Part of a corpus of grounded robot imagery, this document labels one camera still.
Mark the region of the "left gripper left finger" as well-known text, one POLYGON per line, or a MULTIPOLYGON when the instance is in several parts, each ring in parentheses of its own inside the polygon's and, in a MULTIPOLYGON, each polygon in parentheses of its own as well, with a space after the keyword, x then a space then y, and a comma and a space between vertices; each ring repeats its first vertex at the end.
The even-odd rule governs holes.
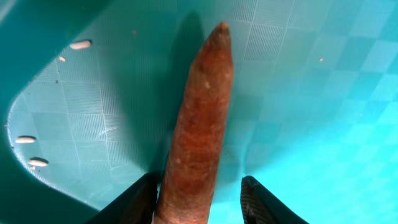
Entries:
POLYGON ((146 173, 86 224, 151 224, 157 195, 157 175, 146 173))

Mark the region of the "orange carrot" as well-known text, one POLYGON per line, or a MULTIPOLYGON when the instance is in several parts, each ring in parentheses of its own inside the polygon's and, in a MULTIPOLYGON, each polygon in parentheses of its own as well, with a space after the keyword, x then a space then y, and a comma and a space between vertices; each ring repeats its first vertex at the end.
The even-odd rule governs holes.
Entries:
POLYGON ((207 223, 234 79, 231 34, 220 22, 193 60, 154 223, 207 223))

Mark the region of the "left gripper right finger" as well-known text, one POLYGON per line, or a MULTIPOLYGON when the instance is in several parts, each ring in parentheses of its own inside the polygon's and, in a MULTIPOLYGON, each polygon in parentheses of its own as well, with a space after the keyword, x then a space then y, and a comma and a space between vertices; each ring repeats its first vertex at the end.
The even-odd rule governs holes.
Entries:
POLYGON ((241 180, 240 204, 245 224, 308 224, 251 175, 241 180))

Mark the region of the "white rice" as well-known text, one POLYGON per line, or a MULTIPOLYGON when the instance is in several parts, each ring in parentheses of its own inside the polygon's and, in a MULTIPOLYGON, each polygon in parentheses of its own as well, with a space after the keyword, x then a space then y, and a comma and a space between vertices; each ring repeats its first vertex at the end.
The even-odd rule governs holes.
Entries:
MULTIPOLYGON (((79 40, 76 42, 72 42, 69 47, 73 50, 85 49, 91 46, 91 40, 79 40)), ((35 136, 18 136, 15 140, 16 144, 32 144, 36 142, 35 136)), ((32 166, 32 169, 35 167, 45 167, 48 166, 48 162, 45 159, 29 159, 27 161, 29 165, 32 166)))

